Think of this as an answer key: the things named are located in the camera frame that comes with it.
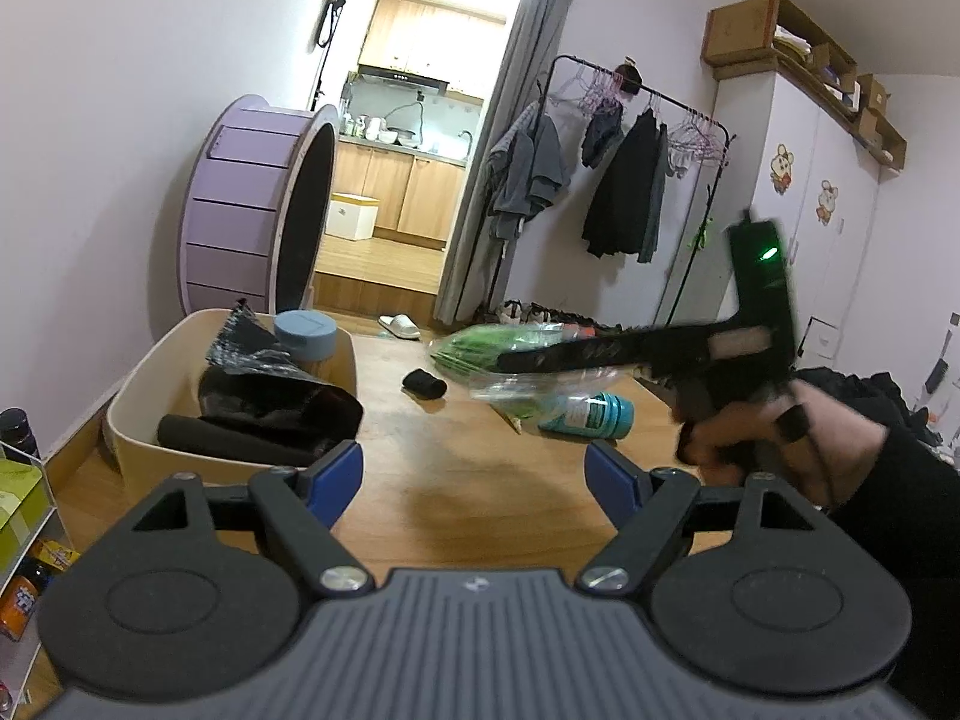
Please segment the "person's right hand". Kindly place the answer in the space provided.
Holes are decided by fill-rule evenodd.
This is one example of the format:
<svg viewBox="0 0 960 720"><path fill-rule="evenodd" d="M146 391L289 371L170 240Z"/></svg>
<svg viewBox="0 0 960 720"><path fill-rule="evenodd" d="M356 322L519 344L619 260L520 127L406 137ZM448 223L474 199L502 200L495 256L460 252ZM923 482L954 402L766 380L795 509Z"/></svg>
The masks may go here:
<svg viewBox="0 0 960 720"><path fill-rule="evenodd" d="M828 509L853 497L889 437L887 427L802 380L772 400L731 403L704 421L682 410L674 419L690 424L679 442L680 461L697 468L704 483L739 486L747 472L724 452L740 444L771 445L782 476Z"/></svg>

